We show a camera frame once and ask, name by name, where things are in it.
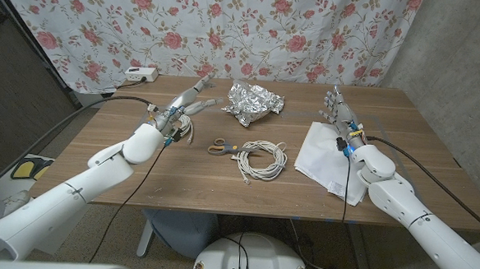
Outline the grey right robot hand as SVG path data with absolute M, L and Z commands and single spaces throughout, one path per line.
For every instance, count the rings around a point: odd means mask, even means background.
M 335 84 L 333 89 L 327 92 L 324 106 L 326 110 L 320 110 L 319 114 L 337 128 L 338 135 L 346 140 L 353 149 L 367 144 L 361 124 L 356 114 L 344 101 L 343 93 L 338 85 Z

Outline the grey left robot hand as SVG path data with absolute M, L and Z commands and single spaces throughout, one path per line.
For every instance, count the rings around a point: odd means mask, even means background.
M 208 73 L 201 78 L 193 87 L 182 92 L 174 98 L 164 111 L 155 116 L 155 128 L 164 136 L 171 132 L 173 122 L 180 118 L 182 114 L 187 116 L 195 115 L 204 110 L 206 107 L 211 107 L 223 102 L 221 97 L 212 100 L 203 100 L 195 102 L 196 96 L 207 88 L 215 87 L 215 84 L 210 80 L 215 76 L 214 72 Z

